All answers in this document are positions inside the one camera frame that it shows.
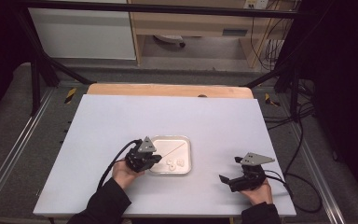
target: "gray carpet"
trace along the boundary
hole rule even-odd
[[[189,73],[188,71],[135,71],[131,69],[79,69],[78,72],[85,77],[92,77],[101,82],[238,86],[254,78],[254,74],[235,72],[199,71]],[[0,164],[29,118],[28,115],[31,111],[29,77],[29,69],[26,67],[19,68],[10,87],[11,90],[7,94],[7,99],[0,104]],[[78,87],[71,104],[66,105],[63,102],[70,89],[70,86],[62,86],[53,93],[45,115],[34,130],[33,136],[0,193],[0,218],[44,219],[32,213],[37,201],[36,194],[43,188],[47,180],[49,171],[60,150],[60,142],[64,140],[64,130],[70,128],[68,121],[72,120],[81,95],[87,91],[87,86]],[[273,92],[269,94],[273,101],[278,101],[278,97]],[[260,102],[263,115],[283,117],[282,108],[265,104],[264,97],[264,92],[255,93],[255,98]],[[303,120],[303,123],[306,139],[323,170],[343,216],[347,223],[358,223],[358,185],[356,181],[345,164],[332,159],[330,147],[326,143],[317,118],[308,117]],[[293,130],[290,125],[286,124],[270,130],[269,133],[280,166],[285,169],[297,147]],[[300,154],[290,172],[311,181]],[[307,209],[313,209],[318,205],[316,194],[309,186],[292,177],[288,177],[287,182],[295,194],[294,202],[296,204]],[[297,210],[296,217],[287,217],[285,221],[287,223],[328,223],[329,219],[323,209],[316,214]]]

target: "white tabletop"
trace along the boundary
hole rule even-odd
[[[248,152],[276,159],[257,100],[84,95],[34,213],[81,212],[117,153],[131,140],[156,135],[186,136],[192,169],[183,176],[146,171],[126,189],[132,205],[124,217],[238,216],[251,205],[219,175],[242,176],[234,157]],[[262,166],[282,175],[277,161]],[[284,186],[269,183],[279,214],[295,216]]]

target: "black tripod leg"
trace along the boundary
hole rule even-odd
[[[92,84],[95,83],[95,81],[90,81],[84,77],[82,77],[81,75],[77,74],[76,72],[70,70],[69,68],[67,68],[66,66],[64,66],[63,64],[55,61],[54,59],[50,58],[47,54],[45,54],[45,58],[57,69],[60,69],[62,72],[64,72],[66,75],[76,79],[77,81],[83,83],[83,84]]]
[[[32,107],[31,116],[33,116],[40,106],[40,82],[39,82],[39,71],[37,69],[36,60],[31,62],[31,76],[32,76],[32,96],[33,96],[33,107]]]
[[[240,87],[247,87],[249,89],[256,87],[258,85],[260,85],[261,83],[271,79],[272,77],[279,77],[282,73],[282,71],[285,69],[286,66],[280,66],[276,69],[274,69],[273,71],[270,71],[269,73],[265,74],[262,77],[259,77],[258,79],[249,82],[248,84],[242,85]]]

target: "cabinet door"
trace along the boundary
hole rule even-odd
[[[30,12],[43,48],[51,57],[135,59],[128,12],[39,8],[30,8]]]

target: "floor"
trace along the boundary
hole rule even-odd
[[[262,76],[266,68],[249,68],[246,58],[239,50],[238,39],[186,37],[184,49],[166,44],[149,36],[146,39],[143,63],[134,62],[62,60],[80,75],[99,82],[171,83],[198,85],[239,86]],[[65,138],[65,130],[70,127],[81,95],[87,86],[74,82],[65,74],[59,73],[62,83],[58,88],[42,88],[50,96],[45,105],[43,116],[31,118],[31,83],[27,65],[19,67],[15,78],[0,103],[0,169],[6,168],[6,175],[0,175],[0,223],[47,223],[43,217],[33,215],[37,196],[43,188],[49,170],[54,164]],[[254,88],[255,98],[266,121],[267,117],[285,118],[287,94],[277,94],[272,89],[275,79]],[[67,93],[76,88],[70,104],[64,104]],[[300,97],[304,104],[308,97]],[[35,128],[26,130],[23,145],[18,140],[27,122],[35,122]],[[287,217],[286,223],[358,223],[358,185],[345,163],[333,160],[332,151],[321,129],[317,115],[302,120],[305,141],[303,151],[298,154],[291,173],[300,175],[315,184],[314,170],[309,167],[306,147],[316,160],[328,191],[334,201],[324,202],[324,207],[315,213],[304,212],[318,207],[319,200],[315,191],[305,182],[292,176],[287,181],[295,194],[296,217]],[[276,123],[267,122],[272,128]],[[286,168],[298,146],[298,125],[291,122],[269,131],[282,169]],[[7,158],[12,164],[2,166]],[[342,220],[333,221],[329,214],[331,203],[337,204]]]

